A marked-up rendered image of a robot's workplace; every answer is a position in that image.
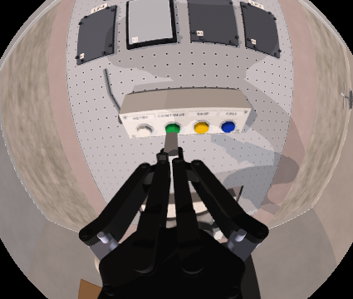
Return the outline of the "black flat plate with corner posts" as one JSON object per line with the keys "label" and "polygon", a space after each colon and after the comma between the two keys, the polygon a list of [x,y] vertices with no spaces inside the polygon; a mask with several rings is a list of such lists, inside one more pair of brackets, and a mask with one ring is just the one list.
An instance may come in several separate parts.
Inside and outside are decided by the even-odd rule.
{"label": "black flat plate with corner posts", "polygon": [[251,3],[240,2],[245,47],[280,58],[276,18]]}

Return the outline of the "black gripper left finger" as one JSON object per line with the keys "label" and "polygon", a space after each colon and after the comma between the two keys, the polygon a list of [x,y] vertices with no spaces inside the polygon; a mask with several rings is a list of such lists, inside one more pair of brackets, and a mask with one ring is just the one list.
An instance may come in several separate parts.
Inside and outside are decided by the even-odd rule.
{"label": "black gripper left finger", "polygon": [[171,136],[166,133],[157,164],[140,164],[101,214],[79,232],[79,239],[101,260],[118,246],[146,197],[128,256],[137,272],[153,270],[159,227],[166,228],[171,184]]}

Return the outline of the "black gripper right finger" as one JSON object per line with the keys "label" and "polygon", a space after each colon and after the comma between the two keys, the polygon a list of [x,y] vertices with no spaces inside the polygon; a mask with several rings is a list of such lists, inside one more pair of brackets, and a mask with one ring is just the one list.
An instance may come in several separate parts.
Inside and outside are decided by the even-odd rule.
{"label": "black gripper right finger", "polygon": [[245,213],[202,160],[184,161],[183,149],[178,147],[177,132],[172,132],[170,158],[182,270],[195,274],[202,271],[206,262],[189,181],[228,240],[231,252],[245,261],[267,237],[268,227]]}

